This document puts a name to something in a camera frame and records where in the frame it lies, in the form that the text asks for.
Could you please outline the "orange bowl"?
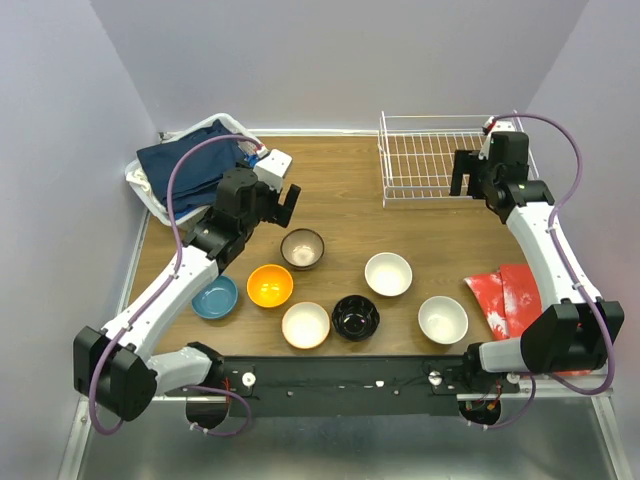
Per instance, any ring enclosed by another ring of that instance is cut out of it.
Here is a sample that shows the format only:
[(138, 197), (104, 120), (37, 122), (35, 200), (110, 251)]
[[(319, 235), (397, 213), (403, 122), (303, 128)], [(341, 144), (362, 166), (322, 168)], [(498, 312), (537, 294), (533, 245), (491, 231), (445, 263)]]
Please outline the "orange bowl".
[(246, 290), (255, 305), (275, 308), (289, 300), (294, 290), (294, 281), (285, 267), (265, 264), (249, 275)]

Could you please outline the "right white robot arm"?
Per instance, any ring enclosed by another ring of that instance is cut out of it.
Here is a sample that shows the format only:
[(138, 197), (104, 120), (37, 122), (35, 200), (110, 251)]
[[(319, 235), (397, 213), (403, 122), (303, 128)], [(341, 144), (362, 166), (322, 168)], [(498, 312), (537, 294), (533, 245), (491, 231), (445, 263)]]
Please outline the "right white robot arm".
[(492, 124), (478, 151), (458, 150), (450, 193), (463, 185), (484, 201), (518, 242), (535, 280), (542, 312), (517, 338), (470, 346), (460, 379), (480, 392), (497, 374), (546, 374), (563, 383), (564, 372), (607, 370), (615, 375), (613, 343), (624, 322), (617, 301), (607, 301), (580, 268), (558, 219), (560, 202), (542, 180), (529, 177), (529, 138)]

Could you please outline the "dark patterned bowl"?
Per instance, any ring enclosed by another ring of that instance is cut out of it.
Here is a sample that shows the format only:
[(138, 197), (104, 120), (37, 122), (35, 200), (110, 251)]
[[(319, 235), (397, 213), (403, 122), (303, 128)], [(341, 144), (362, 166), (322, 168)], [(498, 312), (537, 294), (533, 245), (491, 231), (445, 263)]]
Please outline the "dark patterned bowl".
[(285, 263), (293, 269), (310, 270), (323, 258), (325, 243), (315, 230), (299, 228), (283, 238), (280, 253)]

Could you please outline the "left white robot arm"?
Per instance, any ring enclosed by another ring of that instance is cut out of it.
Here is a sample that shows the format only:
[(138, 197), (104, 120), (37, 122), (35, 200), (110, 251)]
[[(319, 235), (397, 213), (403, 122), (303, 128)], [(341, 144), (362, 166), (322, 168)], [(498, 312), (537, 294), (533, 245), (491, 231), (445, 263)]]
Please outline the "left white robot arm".
[(76, 391), (132, 421), (157, 393), (190, 385), (209, 395), (220, 387), (212, 349), (194, 343), (168, 355), (153, 351), (193, 297), (244, 251), (260, 223), (288, 226), (301, 191), (283, 186), (289, 169), (283, 160), (264, 159), (224, 173), (214, 205), (178, 238), (177, 253), (152, 284), (101, 329), (85, 327), (76, 335)]

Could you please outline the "red floral bowl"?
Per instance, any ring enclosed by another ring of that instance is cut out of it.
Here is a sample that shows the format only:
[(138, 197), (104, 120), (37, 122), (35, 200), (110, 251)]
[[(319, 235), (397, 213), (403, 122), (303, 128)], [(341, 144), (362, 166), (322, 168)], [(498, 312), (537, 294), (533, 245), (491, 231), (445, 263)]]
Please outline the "red floral bowl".
[(289, 345), (309, 350), (321, 345), (330, 332), (327, 311), (313, 302), (300, 302), (291, 306), (282, 317), (281, 330)]

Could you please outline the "white ribbed bowl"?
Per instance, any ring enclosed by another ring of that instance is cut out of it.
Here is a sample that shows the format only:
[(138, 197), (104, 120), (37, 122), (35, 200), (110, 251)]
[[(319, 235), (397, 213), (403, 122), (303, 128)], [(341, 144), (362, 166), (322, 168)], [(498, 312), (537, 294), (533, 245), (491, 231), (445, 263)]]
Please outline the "white ribbed bowl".
[(365, 281), (377, 294), (395, 297), (404, 294), (412, 284), (410, 264), (400, 255), (381, 252), (372, 256), (365, 265)]

